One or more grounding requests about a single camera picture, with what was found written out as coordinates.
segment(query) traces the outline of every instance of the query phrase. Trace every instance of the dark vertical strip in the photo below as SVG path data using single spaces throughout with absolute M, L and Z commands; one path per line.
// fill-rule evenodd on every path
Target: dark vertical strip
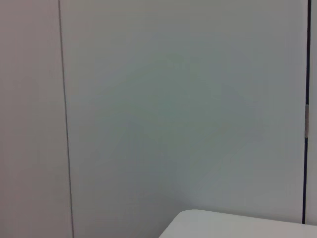
M 306 52 L 306 105 L 309 105 L 309 84 L 311 68 L 311 18 L 312 18 L 312 0 L 308 0 L 307 9 L 307 52 Z M 303 216 L 302 223 L 306 222 L 306 185 L 307 185 L 307 151 L 308 138 L 305 138 L 304 150 L 304 185 L 303 185 Z
M 64 51 L 61 31 L 61 12 L 60 12 L 60 0 L 58 0 L 58 18 L 59 18 L 59 40 L 60 40 L 60 53 L 61 53 L 61 68 L 63 78 L 63 91 L 64 91 L 64 108 L 65 108 L 65 123 L 66 123 L 66 143 L 67 143 L 67 160 L 68 160 L 68 182 L 69 182 L 69 198 L 70 198 L 70 219 L 72 237 L 74 238 L 74 219 L 73 219 L 73 199 L 71 193 L 71 178 L 70 178 L 70 159 L 69 159 L 69 142 L 68 142 L 68 121 L 67 121 L 67 107 L 66 107 L 66 89 L 65 89 L 65 69 L 64 69 Z

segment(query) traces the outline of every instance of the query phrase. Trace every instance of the metal hinge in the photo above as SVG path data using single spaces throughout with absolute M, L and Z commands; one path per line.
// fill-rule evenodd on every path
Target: metal hinge
M 308 138 L 309 132 L 309 105 L 305 105 L 305 138 Z

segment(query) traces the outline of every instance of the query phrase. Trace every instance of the white table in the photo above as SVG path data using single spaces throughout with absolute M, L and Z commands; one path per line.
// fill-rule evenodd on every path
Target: white table
M 188 210 L 179 213 L 159 238 L 317 238 L 317 227 Z

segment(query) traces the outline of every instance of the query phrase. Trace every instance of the white surface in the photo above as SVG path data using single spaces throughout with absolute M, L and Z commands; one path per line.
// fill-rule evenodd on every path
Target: white surface
M 57 0 L 0 0 L 0 237 L 71 238 Z
M 306 0 L 61 3 L 76 238 L 301 222 Z
M 216 212 L 189 210 L 159 238 L 316 238 L 317 227 Z
M 317 225 L 317 1 L 312 1 L 306 222 Z

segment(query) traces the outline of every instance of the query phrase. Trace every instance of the vertical gap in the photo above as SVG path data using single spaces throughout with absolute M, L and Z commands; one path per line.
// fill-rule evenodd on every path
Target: vertical gap
M 70 219 L 71 219 L 71 231 L 72 238 L 74 238 L 74 219 L 73 219 L 73 199 L 71 193 L 71 179 L 70 179 L 70 159 L 69 159 L 69 142 L 68 142 L 68 121 L 67 121 L 67 108 L 66 108 L 66 89 L 65 89 L 65 69 L 64 69 L 64 52 L 63 41 L 61 31 L 61 12 L 60 12 L 60 0 L 58 1 L 58 18 L 59 18 L 59 40 L 60 40 L 60 54 L 61 54 L 61 68 L 63 79 L 63 92 L 64 92 L 64 108 L 65 108 L 65 123 L 66 123 L 66 144 L 67 144 L 67 160 L 68 160 L 68 182 L 69 182 L 69 204 L 70 204 Z
M 312 0 L 308 0 L 307 53 L 306 53 L 306 105 L 309 105 L 309 79 L 310 79 L 310 66 L 311 66 L 310 65 L 310 59 L 311 59 L 311 18 L 312 18 Z M 306 222 L 307 151 L 308 151 L 308 138 L 305 138 L 302 224 L 305 224 L 305 222 Z

